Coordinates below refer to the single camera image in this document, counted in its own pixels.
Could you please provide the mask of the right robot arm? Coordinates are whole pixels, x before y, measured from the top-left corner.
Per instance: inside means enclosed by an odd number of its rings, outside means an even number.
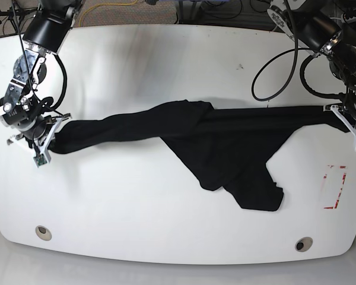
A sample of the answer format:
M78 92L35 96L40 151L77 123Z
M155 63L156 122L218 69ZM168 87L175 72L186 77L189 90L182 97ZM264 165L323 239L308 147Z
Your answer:
M11 136L7 143L25 139L36 166L50 163L49 145L55 139L55 132L70 114L57 112L67 89L67 73L58 53L67 34L73 28L83 1L39 1L33 9L34 18L25 32L19 22L28 11L11 2L7 11L9 20L20 38L21 56L13 67L13 76L3 98L0 99L0 121L15 128L18 135ZM51 54L62 71L62 91L57 100L52 97L40 99L36 95L38 85L46 77L46 56Z

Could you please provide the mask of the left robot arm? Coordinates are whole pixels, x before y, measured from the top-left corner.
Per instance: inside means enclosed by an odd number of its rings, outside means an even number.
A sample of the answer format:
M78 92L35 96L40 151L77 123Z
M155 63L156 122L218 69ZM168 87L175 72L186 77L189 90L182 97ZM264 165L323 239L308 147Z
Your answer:
M341 101L328 109L352 132L356 149L356 48L345 43L341 28L322 13L324 5L324 1L271 1L268 15L297 49L309 53L300 67L303 87L316 97ZM327 57L331 73L345 84L345 93L320 93L308 85L306 67L320 55Z

